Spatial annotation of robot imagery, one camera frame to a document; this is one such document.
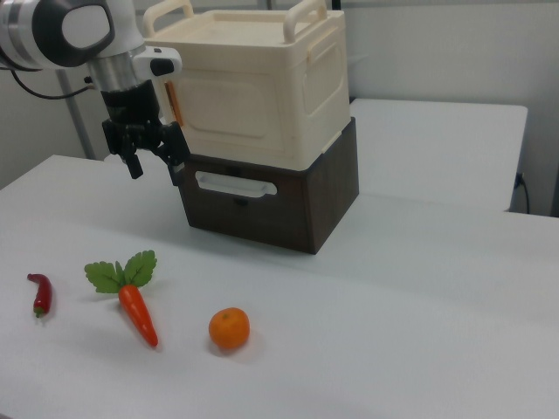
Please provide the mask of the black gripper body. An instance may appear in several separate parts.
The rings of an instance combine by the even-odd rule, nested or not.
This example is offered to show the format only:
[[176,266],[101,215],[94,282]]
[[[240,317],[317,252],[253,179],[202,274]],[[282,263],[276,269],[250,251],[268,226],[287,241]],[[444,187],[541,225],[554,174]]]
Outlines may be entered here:
[[109,118],[102,123],[109,152],[127,165],[138,165],[136,151],[146,149],[169,165],[180,165],[190,156],[183,131],[175,121],[160,121],[153,84],[144,82],[126,91],[103,92]]

